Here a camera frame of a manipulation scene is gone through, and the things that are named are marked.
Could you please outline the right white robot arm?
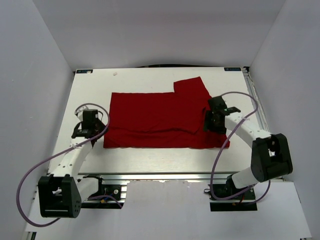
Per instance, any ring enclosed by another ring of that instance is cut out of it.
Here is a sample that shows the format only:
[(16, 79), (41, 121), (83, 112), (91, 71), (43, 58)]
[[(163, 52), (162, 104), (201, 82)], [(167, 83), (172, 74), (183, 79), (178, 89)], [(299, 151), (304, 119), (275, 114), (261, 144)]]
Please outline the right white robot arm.
[(236, 200), (244, 189), (293, 172), (293, 163), (288, 140), (282, 133), (272, 134), (258, 127), (243, 116), (237, 107), (228, 107), (222, 96), (208, 100), (209, 110), (205, 114), (204, 130), (235, 134), (251, 148), (250, 166), (228, 176), (224, 192)]

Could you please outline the red t-shirt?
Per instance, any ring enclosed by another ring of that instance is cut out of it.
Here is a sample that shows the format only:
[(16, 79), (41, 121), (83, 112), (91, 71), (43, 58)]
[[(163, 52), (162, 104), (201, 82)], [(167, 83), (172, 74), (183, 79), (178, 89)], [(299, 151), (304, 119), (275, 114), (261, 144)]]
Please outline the red t-shirt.
[(176, 81), (173, 89), (160, 93), (112, 93), (103, 147), (220, 148), (226, 134), (203, 129), (211, 96), (202, 79)]

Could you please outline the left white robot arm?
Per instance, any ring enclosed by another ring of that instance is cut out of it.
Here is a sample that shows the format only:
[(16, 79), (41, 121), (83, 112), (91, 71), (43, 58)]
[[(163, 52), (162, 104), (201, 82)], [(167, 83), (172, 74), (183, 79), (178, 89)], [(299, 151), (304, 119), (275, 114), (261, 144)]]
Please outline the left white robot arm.
[(85, 106), (75, 115), (80, 122), (71, 135), (71, 150), (63, 155), (48, 176), (42, 176), (38, 181), (39, 208), (43, 218), (76, 218), (85, 200), (90, 196), (99, 200), (106, 193), (106, 187), (97, 177), (77, 177), (87, 155), (108, 129), (99, 119), (97, 109)]

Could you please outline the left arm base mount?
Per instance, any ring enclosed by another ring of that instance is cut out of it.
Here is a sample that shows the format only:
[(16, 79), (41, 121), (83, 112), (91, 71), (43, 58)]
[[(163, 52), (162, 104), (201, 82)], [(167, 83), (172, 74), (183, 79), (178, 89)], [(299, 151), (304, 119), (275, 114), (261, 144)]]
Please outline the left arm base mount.
[(120, 209), (125, 202), (127, 183), (103, 175), (80, 175), (76, 179), (83, 209)]

